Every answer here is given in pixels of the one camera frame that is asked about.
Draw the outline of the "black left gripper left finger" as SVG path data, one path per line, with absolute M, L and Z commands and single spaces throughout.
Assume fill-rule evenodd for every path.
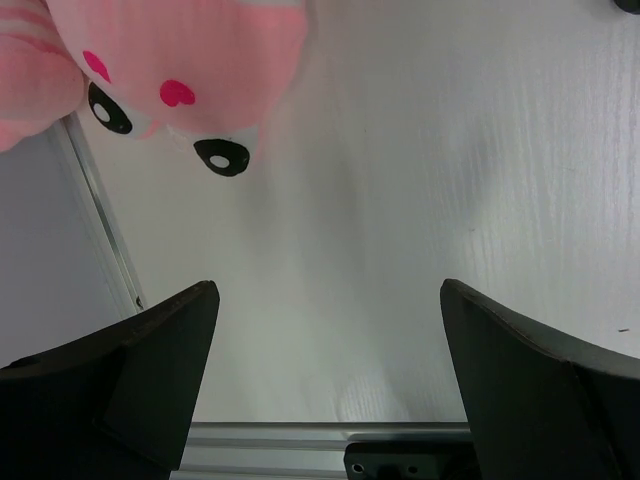
M 4 479 L 167 479 L 179 469 L 220 296 L 201 281 L 1 370 Z

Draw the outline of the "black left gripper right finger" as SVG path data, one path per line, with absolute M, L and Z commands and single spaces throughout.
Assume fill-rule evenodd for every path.
M 443 325 L 485 479 L 636 479 L 639 361 L 447 279 Z

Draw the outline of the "pink striped plush toy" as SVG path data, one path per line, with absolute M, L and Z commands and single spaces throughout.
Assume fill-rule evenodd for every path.
M 87 104 L 114 134 L 174 131 L 212 172 L 237 176 L 307 29 L 302 1 L 5 1 L 1 147 Z

